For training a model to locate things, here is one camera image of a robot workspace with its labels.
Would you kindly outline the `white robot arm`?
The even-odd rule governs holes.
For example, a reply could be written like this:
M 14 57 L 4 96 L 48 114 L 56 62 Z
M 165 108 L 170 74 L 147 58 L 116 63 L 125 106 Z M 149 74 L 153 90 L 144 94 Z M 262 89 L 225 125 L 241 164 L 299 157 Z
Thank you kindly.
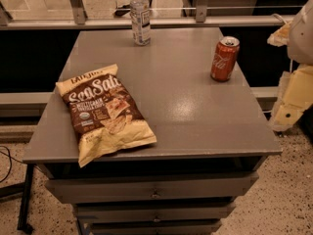
M 285 23 L 267 39 L 267 43 L 286 45 L 294 71 L 284 71 L 269 125 L 274 131 L 286 131 L 313 105 L 313 0 L 302 7 L 291 22 Z

